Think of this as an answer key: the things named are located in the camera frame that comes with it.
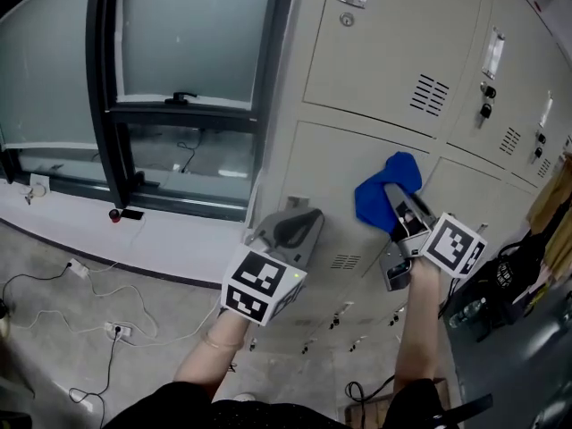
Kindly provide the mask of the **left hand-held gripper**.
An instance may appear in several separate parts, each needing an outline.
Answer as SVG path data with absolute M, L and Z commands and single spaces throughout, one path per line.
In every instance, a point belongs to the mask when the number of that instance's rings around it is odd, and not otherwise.
M 224 274 L 222 307 L 268 325 L 302 291 L 323 226 L 319 209 L 292 208 L 268 215 L 263 233 L 248 230 Z

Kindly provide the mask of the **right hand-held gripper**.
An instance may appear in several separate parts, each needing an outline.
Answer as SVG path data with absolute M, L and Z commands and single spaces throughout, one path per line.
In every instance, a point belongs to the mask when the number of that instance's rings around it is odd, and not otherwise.
M 389 291 L 410 283 L 416 258 L 425 257 L 455 279 L 466 279 L 483 254 L 487 241 L 449 214 L 436 218 L 415 193 L 387 184 L 386 196 L 398 222 L 379 262 Z

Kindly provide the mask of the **blue wiping cloth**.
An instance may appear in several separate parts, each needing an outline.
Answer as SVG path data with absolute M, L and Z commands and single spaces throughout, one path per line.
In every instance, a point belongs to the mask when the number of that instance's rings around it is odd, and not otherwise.
M 386 160 L 383 169 L 355 188 L 355 213 L 358 220 L 391 233 L 398 222 L 384 186 L 397 184 L 407 194 L 422 188 L 422 177 L 415 158 L 407 152 L 397 152 Z

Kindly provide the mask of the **grey metal locker door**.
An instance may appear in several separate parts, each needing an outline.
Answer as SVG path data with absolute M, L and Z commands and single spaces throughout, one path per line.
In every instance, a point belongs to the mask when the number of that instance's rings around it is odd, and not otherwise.
M 375 261 L 388 235 L 356 218 L 354 190 L 399 151 L 410 153 L 420 172 L 426 173 L 425 151 L 322 124 L 298 123 L 281 205 L 289 198 L 301 198 L 324 214 L 308 265 L 311 280 L 349 280 Z

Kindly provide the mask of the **grey metal locker cabinet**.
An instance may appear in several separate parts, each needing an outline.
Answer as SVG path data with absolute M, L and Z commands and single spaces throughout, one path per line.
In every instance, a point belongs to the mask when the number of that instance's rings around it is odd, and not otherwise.
M 308 205 L 281 195 L 297 125 L 317 123 L 427 152 L 422 199 L 493 252 L 572 131 L 572 63 L 531 0 L 295 0 L 282 59 L 257 218 Z M 359 277 L 308 274 L 247 349 L 312 355 L 391 337 L 406 294 L 386 290 L 383 248 Z

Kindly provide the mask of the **person's left forearm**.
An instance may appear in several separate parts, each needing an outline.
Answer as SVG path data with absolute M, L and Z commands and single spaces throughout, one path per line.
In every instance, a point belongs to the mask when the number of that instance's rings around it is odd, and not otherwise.
M 222 312 L 185 357 L 174 381 L 195 384 L 212 400 L 237 351 L 242 348 L 249 326 L 247 318 L 230 310 Z

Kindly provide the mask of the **person's right forearm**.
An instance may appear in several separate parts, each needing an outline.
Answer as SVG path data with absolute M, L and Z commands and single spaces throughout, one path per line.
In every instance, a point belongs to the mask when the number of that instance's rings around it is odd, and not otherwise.
M 438 364 L 440 269 L 428 259 L 413 261 L 406 318 L 397 357 L 395 392 L 421 379 L 433 379 Z

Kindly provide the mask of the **clear water bottle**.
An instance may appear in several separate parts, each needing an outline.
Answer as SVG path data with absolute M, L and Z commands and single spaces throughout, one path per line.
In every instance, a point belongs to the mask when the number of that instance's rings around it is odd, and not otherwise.
M 449 319 L 452 329 L 460 327 L 469 320 L 474 319 L 486 305 L 486 298 L 480 298 L 468 303 Z

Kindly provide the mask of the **black printed tote bag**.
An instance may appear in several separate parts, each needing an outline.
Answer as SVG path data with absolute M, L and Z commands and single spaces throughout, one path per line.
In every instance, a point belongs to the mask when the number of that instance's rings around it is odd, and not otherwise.
M 493 260 L 491 294 L 498 304 L 513 304 L 538 279 L 545 252 L 542 233 L 528 233 L 522 240 L 506 245 Z

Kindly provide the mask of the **wooden pallet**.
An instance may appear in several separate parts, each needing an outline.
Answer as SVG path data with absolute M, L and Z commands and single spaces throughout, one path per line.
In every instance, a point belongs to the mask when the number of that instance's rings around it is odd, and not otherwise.
M 450 393 L 447 380 L 440 377 L 435 379 L 433 383 L 443 408 L 445 410 L 450 409 Z M 341 421 L 352 429 L 361 429 L 362 417 L 364 417 L 365 429 L 380 429 L 385 421 L 390 403 L 391 395 L 389 393 L 381 397 L 376 396 L 372 398 L 363 407 L 359 403 L 354 402 L 340 409 Z

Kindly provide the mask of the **person's black top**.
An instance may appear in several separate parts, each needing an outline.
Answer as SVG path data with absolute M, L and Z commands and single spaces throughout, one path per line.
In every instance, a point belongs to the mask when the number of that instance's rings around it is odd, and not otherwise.
M 417 380 L 392 400 L 382 429 L 432 429 L 444 414 L 434 383 Z M 298 404 L 209 399 L 205 390 L 173 382 L 126 408 L 104 429 L 349 429 Z

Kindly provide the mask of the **small frosted window panel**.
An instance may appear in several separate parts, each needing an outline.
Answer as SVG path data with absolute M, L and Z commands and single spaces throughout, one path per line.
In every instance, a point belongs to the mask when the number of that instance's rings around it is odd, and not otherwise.
M 116 0 L 120 103 L 251 107 L 268 0 Z

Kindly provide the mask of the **large frosted window panel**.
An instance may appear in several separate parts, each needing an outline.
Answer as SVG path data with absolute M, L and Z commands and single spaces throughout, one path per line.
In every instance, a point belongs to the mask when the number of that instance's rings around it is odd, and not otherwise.
M 0 143 L 94 149 L 88 0 L 23 0 L 0 19 Z

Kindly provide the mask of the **black window frame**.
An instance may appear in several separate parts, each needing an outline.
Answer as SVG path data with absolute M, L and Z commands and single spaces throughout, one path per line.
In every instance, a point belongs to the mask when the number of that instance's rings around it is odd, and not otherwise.
M 23 0 L 0 0 L 0 19 Z M 0 143 L 10 182 L 49 176 L 55 191 L 242 222 L 251 203 L 270 121 L 293 0 L 268 0 L 248 110 L 210 105 L 120 103 L 115 78 L 116 0 L 88 0 L 86 64 L 94 149 L 18 148 Z

